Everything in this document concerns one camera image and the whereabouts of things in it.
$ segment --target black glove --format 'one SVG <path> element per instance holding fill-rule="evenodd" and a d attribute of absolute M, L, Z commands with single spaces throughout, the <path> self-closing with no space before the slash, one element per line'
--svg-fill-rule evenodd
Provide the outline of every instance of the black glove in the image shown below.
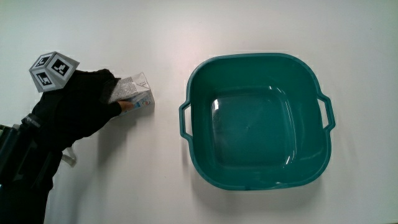
<path fill-rule="evenodd" d="M 91 136 L 112 117 L 121 113 L 118 102 L 105 103 L 117 79 L 109 70 L 76 70 L 61 90 L 45 92 L 32 114 L 42 120 L 35 133 L 36 143 L 49 151 L 62 151 L 76 140 Z"/>

